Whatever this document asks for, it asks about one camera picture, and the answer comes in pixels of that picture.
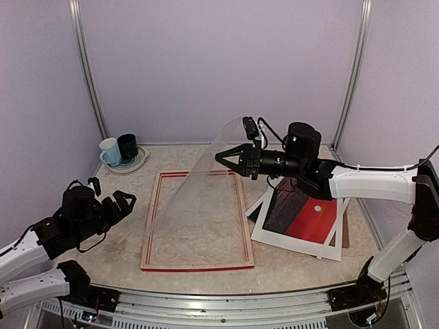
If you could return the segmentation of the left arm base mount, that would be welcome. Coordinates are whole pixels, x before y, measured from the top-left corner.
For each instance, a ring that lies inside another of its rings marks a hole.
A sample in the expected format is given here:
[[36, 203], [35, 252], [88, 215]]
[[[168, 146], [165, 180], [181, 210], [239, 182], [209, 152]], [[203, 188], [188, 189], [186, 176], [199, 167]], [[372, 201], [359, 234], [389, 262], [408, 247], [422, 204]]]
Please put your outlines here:
[[61, 300], [86, 308], [92, 308], [96, 311], [103, 310], [114, 313], [120, 295], [121, 293], [118, 290], [90, 285], [84, 295], [79, 297], [64, 296], [61, 297]]

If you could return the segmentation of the white mat board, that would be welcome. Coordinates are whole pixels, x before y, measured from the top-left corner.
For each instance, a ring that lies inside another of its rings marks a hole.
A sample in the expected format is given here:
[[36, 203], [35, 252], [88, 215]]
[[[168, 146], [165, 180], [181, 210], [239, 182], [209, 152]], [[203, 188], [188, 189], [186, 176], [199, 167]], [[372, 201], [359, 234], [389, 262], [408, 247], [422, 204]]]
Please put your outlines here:
[[266, 245], [315, 256], [318, 259], [326, 258], [341, 261], [343, 214], [346, 211], [350, 199], [335, 199], [337, 201], [337, 217], [323, 244], [295, 239], [282, 234], [269, 232], [262, 228], [273, 191], [281, 179], [282, 178], [268, 179], [267, 191], [247, 210], [246, 215], [249, 219], [254, 221], [251, 239]]

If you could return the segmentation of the red wooden picture frame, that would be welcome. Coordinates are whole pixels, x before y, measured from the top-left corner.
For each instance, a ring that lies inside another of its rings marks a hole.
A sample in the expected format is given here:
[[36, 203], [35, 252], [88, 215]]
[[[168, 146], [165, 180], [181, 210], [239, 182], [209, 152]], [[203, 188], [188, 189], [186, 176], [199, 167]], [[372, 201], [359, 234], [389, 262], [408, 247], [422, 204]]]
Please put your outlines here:
[[159, 171], [147, 216], [140, 268], [149, 272], [234, 271], [254, 268], [250, 229], [241, 180], [236, 173], [239, 229], [233, 236], [210, 239], [202, 236], [157, 236], [151, 227], [157, 212], [169, 201], [188, 171]]

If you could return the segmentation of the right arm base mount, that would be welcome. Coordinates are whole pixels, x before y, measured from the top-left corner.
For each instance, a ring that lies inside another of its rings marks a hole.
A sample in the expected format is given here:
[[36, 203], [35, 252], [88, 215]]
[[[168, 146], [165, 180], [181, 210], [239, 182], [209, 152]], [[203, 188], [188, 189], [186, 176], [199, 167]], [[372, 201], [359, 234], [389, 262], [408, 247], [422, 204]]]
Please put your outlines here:
[[385, 300], [388, 294], [385, 291], [384, 283], [377, 282], [363, 273], [355, 284], [331, 289], [328, 296], [331, 310], [335, 312]]

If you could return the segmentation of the right aluminium corner post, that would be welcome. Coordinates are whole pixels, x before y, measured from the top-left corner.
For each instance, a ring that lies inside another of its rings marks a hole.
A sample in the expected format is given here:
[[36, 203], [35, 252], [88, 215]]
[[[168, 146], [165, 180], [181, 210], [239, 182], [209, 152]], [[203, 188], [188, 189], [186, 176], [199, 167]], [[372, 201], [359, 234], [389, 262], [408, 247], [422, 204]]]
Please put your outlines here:
[[353, 101], [355, 98], [359, 77], [361, 75], [361, 68], [364, 61], [364, 53], [366, 51], [368, 32], [370, 27], [370, 18], [372, 14], [372, 3], [372, 0], [363, 0], [361, 3], [361, 16], [359, 20], [357, 40], [355, 43], [353, 63], [351, 65], [348, 85], [342, 103], [342, 111], [337, 122], [335, 136], [333, 137], [333, 141], [331, 143], [331, 149], [334, 153], [337, 153], [338, 149], [340, 148], [344, 133], [348, 125], [349, 115], [353, 107]]

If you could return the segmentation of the white plate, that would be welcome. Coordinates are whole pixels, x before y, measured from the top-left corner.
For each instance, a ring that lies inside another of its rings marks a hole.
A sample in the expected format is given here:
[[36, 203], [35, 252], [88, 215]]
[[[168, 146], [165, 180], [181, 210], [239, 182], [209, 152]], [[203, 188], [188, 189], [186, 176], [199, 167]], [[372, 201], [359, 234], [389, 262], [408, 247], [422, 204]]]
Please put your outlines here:
[[137, 147], [138, 154], [130, 160], [122, 161], [120, 165], [112, 167], [109, 164], [104, 164], [104, 166], [111, 172], [118, 175], [125, 175], [133, 173], [140, 169], [150, 157], [150, 150], [143, 147]]

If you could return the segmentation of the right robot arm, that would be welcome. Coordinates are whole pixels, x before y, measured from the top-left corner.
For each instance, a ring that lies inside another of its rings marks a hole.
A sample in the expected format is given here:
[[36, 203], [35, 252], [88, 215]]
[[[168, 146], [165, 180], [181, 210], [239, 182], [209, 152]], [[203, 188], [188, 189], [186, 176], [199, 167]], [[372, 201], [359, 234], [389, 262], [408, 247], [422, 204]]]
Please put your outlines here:
[[353, 197], [412, 206], [407, 229], [361, 270], [351, 289], [355, 303], [367, 303], [395, 269], [411, 260], [424, 244], [438, 239], [438, 176], [428, 158], [402, 167], [354, 167], [320, 159], [321, 135], [307, 123], [289, 124], [280, 151], [266, 148], [265, 134], [252, 117], [244, 117], [243, 126], [248, 142], [215, 155], [218, 163], [243, 177], [294, 178], [299, 190], [319, 200]]

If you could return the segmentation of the dark green mug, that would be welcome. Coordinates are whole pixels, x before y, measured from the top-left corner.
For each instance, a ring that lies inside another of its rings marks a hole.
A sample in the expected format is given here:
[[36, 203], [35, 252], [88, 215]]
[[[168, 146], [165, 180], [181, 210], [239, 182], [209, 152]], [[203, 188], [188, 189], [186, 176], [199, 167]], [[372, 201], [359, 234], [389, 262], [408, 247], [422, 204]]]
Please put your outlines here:
[[137, 138], [134, 134], [123, 134], [117, 138], [122, 163], [133, 160], [138, 155]]

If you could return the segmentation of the clear acrylic sheet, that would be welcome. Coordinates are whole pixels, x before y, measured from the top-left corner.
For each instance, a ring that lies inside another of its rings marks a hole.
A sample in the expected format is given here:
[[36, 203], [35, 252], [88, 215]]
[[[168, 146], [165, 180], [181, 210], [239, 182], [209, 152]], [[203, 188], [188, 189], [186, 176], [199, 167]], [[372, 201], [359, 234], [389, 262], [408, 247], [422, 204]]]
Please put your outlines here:
[[242, 118], [228, 122], [206, 148], [151, 225], [157, 236], [233, 236], [239, 229], [235, 177], [215, 155], [245, 141]]

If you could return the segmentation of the left aluminium corner post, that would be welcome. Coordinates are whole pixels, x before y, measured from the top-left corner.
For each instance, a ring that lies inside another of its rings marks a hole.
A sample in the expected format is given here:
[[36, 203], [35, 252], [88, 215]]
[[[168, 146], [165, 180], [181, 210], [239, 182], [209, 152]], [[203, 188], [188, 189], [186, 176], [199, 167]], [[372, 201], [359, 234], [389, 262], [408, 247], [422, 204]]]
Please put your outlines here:
[[73, 24], [73, 34], [75, 37], [76, 47], [78, 49], [78, 55], [80, 59], [80, 67], [82, 70], [88, 98], [91, 103], [93, 116], [95, 118], [101, 139], [105, 139], [109, 137], [109, 133], [99, 103], [95, 82], [93, 79], [91, 64], [88, 58], [86, 38], [82, 24], [80, 2], [78, 0], [69, 0], [69, 11], [71, 15], [71, 21]]

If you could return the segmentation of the brown backing board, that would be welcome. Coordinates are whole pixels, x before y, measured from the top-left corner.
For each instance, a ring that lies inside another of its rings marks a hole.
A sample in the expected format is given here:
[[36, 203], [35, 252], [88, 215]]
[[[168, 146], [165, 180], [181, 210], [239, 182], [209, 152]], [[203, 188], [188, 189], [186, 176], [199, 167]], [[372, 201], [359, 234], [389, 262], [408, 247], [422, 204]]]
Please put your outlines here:
[[349, 230], [348, 230], [348, 216], [345, 211], [343, 214], [343, 226], [342, 226], [342, 247], [349, 248], [350, 247], [350, 239], [349, 239]]

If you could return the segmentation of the aluminium front rail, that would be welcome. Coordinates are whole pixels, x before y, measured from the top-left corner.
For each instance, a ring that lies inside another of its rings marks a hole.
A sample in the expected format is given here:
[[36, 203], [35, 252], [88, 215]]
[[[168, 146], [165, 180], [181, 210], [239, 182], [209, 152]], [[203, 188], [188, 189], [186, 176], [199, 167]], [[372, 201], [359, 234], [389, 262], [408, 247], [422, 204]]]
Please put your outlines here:
[[121, 289], [114, 311], [45, 300], [31, 307], [24, 328], [354, 328], [353, 315], [371, 308], [333, 310], [335, 285], [244, 295], [184, 295]]

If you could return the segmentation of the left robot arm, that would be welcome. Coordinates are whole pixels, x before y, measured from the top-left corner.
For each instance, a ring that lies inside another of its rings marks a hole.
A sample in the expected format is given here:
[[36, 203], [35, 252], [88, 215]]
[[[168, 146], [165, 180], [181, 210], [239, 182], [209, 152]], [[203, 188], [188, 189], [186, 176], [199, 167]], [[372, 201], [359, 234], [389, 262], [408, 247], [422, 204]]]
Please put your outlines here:
[[1, 250], [1, 315], [51, 297], [74, 297], [91, 304], [96, 290], [87, 272], [74, 260], [57, 263], [65, 252], [83, 252], [83, 241], [106, 237], [130, 215], [137, 201], [115, 191], [98, 200], [100, 191], [89, 186], [68, 188], [55, 213], [31, 225], [15, 242]]

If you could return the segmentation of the red sunset photo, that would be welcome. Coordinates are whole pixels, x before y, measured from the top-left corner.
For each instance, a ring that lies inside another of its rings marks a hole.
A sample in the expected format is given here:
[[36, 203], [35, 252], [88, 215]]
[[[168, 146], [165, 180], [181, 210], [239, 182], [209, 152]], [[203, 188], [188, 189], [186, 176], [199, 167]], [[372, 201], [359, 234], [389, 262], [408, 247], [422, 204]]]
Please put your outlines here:
[[336, 200], [309, 197], [296, 186], [296, 179], [282, 178], [273, 191], [262, 228], [295, 239], [323, 244], [336, 217]]

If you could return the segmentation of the light blue mug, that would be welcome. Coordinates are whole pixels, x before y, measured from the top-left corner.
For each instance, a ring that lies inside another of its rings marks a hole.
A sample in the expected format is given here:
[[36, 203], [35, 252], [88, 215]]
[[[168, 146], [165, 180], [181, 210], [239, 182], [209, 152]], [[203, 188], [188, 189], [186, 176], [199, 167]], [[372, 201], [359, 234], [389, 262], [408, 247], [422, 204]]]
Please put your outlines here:
[[114, 137], [106, 138], [99, 144], [100, 161], [111, 167], [117, 167], [121, 164], [122, 158], [119, 151], [117, 139]]

